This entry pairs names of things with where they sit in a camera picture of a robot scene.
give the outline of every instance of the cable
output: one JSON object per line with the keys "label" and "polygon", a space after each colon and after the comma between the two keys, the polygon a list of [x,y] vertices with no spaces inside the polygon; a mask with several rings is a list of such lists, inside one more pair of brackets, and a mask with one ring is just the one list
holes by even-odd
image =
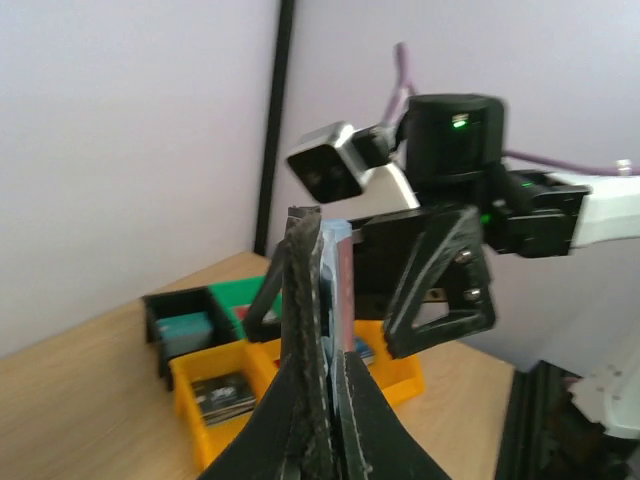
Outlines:
{"label": "cable", "polygon": [[[532,155],[530,153],[517,152],[515,150],[505,150],[502,152],[505,157],[515,158],[517,160],[524,160],[525,162],[534,163],[537,165],[545,165],[547,167],[557,168],[559,170],[567,170],[569,172],[581,173],[583,175],[592,175],[596,177],[618,177],[622,176],[621,168],[607,168],[607,167],[588,167],[585,165],[579,165],[576,163],[565,162],[562,160],[555,160],[553,158],[541,157],[539,155]],[[628,168],[624,176],[635,177],[640,175],[640,170],[631,167]]]}
{"label": "cable", "polygon": [[406,100],[406,98],[403,98],[405,91],[409,95],[416,95],[417,93],[409,75],[409,53],[404,42],[400,42],[395,45],[394,59],[398,78],[395,86],[393,87],[393,92],[389,102],[387,103],[387,108],[382,116],[382,120],[380,121],[382,126],[394,123],[398,109],[403,105],[404,100]]}

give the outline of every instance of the yellow bin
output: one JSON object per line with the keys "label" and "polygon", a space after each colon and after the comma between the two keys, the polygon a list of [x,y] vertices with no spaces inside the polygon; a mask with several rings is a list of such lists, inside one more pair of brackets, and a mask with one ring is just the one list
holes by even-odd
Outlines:
{"label": "yellow bin", "polygon": [[[424,393],[425,383],[420,359],[417,355],[411,355],[407,358],[391,358],[384,340],[381,321],[357,320],[355,333],[375,353],[375,360],[369,365],[369,372],[382,390],[389,405],[395,407]],[[263,345],[267,355],[276,365],[280,359],[280,339],[272,340]]]}
{"label": "yellow bin", "polygon": [[229,373],[242,372],[248,379],[258,402],[266,393],[277,368],[261,344],[247,340],[201,350],[171,360],[175,382],[176,414],[187,420],[193,437],[193,454],[197,468],[205,470],[233,441],[249,420],[250,413],[220,425],[207,427],[191,384]]}

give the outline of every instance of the blue object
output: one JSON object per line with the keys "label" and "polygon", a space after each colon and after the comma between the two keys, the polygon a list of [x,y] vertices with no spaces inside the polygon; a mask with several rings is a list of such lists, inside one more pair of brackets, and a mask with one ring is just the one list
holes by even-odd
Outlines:
{"label": "blue object", "polygon": [[157,326],[160,337],[164,341],[178,340],[192,335],[202,336],[213,333],[213,325],[205,312],[161,318],[157,321]]}

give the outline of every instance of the white wall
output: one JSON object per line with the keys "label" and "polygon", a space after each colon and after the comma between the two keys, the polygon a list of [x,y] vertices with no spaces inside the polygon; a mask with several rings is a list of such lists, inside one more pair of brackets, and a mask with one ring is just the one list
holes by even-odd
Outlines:
{"label": "white wall", "polygon": [[[409,45],[419,91],[507,99],[511,148],[592,165],[640,151],[638,2],[324,0],[303,2],[296,24],[283,158],[330,122],[379,120],[398,41]],[[272,246],[286,207],[311,202],[283,163],[276,182]],[[543,354],[575,368],[594,362],[615,342],[611,325],[619,335],[637,319],[638,243],[561,259],[492,257],[500,323],[470,343],[522,368]]]}
{"label": "white wall", "polygon": [[0,6],[0,356],[243,250],[275,0]]}

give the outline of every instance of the black 3d printed holder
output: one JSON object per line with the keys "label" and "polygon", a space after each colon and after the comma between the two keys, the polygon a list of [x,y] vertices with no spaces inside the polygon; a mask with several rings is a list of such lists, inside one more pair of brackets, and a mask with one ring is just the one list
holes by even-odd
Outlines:
{"label": "black 3d printed holder", "polygon": [[[337,373],[333,378],[323,374],[322,329],[314,322],[324,318],[318,274],[321,249],[314,248],[321,217],[317,209],[300,217],[290,222],[278,247],[279,264],[274,263],[270,272],[271,278],[283,279],[280,369],[245,429],[200,480],[449,480],[401,425],[357,352],[337,352]],[[495,316],[475,208],[442,206],[401,218],[415,223],[416,235],[401,265],[402,278],[385,323],[390,350],[409,355],[425,345],[489,328]],[[361,243],[377,238],[375,225],[388,228],[399,221],[374,220],[356,230]],[[270,281],[270,274],[264,291],[277,293],[273,285],[278,282]],[[435,284],[451,299],[450,315],[416,329],[416,308]],[[470,296],[470,290],[479,292]],[[267,293],[260,295],[264,303],[272,301]]]}

